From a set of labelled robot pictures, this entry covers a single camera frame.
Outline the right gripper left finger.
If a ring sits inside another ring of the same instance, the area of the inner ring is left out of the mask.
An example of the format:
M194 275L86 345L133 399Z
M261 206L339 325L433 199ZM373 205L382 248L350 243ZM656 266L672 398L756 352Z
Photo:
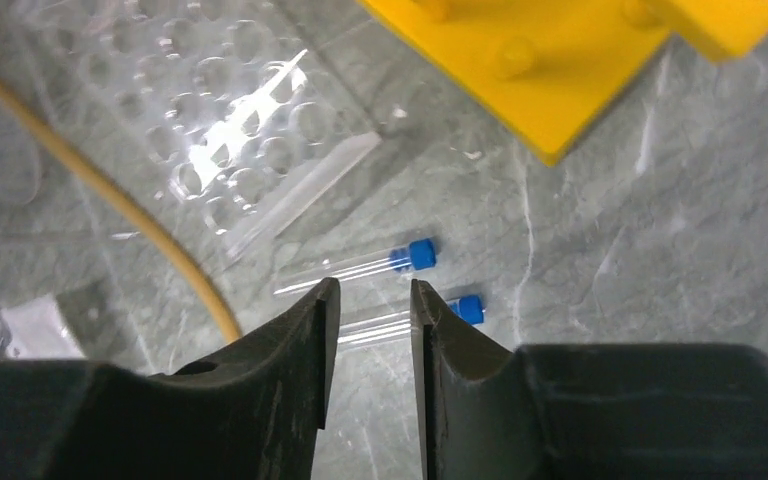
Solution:
M307 479L326 424L340 285L172 374L0 360L0 479Z

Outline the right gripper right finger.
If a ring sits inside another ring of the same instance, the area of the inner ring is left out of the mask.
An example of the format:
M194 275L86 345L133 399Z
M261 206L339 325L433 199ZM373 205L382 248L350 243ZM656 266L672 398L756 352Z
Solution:
M768 479L768 356L739 344L508 350L411 285L427 479Z

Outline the blue capped test tube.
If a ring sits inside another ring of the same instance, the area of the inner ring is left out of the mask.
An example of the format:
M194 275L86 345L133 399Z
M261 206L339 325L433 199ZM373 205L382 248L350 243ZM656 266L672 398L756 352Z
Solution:
M283 271L273 283L272 294L293 296L315 286L324 278L341 283L367 281L375 277L406 275L437 265L437 246L430 238L421 238L350 258L325 259L299 271Z

